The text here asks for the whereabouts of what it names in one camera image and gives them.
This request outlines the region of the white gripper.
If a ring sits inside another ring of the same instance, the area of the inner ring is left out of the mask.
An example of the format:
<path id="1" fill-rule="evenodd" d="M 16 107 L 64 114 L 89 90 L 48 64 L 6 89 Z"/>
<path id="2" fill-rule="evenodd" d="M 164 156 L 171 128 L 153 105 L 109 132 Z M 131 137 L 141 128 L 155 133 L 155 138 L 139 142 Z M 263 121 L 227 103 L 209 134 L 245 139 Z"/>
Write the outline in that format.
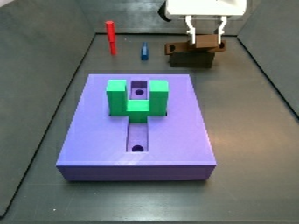
<path id="1" fill-rule="evenodd" d="M 185 16 L 187 34 L 191 36 L 191 45 L 195 44 L 196 33 L 192 26 L 192 16 L 220 16 L 217 41 L 221 42 L 227 16 L 241 16 L 247 9 L 247 0 L 165 0 L 165 15 Z"/>

